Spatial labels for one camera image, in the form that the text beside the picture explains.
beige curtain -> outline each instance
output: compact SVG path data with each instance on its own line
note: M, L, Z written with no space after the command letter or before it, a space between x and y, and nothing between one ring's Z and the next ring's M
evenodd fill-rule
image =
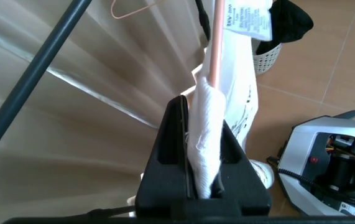
M0 0L0 106L70 3ZM206 39L194 0L121 20L110 6L93 0L2 138L0 222L125 205L167 102L195 84Z

rose gold rod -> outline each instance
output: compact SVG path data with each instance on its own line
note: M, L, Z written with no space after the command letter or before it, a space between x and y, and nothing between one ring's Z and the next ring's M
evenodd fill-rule
M214 4L212 51L210 55L209 83L213 88L220 88L221 46L223 41L224 0Z

black garment in basket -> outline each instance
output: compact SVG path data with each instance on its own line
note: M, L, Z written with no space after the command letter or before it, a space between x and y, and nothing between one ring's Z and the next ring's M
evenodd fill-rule
M270 9L272 23L272 40L262 41L256 55L267 53L280 43L300 40L313 28L311 17L289 0L276 0Z

perforated basket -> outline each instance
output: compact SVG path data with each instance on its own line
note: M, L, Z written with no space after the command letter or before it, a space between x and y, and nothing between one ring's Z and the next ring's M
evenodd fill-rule
M279 52L281 51L281 46L282 44L279 44L267 53L253 55L254 70L256 75L263 74L271 68L277 59Z

black metal pole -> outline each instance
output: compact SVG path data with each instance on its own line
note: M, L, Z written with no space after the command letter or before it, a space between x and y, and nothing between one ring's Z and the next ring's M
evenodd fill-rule
M73 0L0 107L0 140L38 84L91 0Z

